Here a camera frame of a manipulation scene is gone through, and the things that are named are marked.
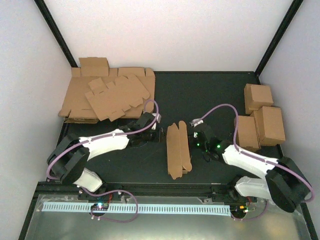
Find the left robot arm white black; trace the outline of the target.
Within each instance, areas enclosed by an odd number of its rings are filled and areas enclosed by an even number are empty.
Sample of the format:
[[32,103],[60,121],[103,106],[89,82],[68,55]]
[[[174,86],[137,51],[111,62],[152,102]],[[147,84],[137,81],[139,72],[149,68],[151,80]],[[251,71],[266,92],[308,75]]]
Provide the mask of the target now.
[[89,137],[68,135],[48,157],[47,177],[85,188],[95,199],[101,200],[108,188],[97,173],[86,168],[87,162],[109,152],[159,142],[163,136],[163,129],[158,127],[160,121],[159,113],[145,112],[138,120],[108,133]]

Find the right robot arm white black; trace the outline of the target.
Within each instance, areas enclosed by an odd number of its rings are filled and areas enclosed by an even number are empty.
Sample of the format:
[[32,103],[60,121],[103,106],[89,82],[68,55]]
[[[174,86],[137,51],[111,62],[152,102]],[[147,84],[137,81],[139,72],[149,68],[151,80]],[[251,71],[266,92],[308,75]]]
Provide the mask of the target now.
[[195,145],[204,153],[206,161],[219,161],[254,175],[238,177],[228,187],[228,198],[234,202],[243,197],[272,201],[285,212],[314,197],[311,184],[289,157],[272,158],[251,152],[227,140],[217,138],[212,128],[195,119],[190,123]]

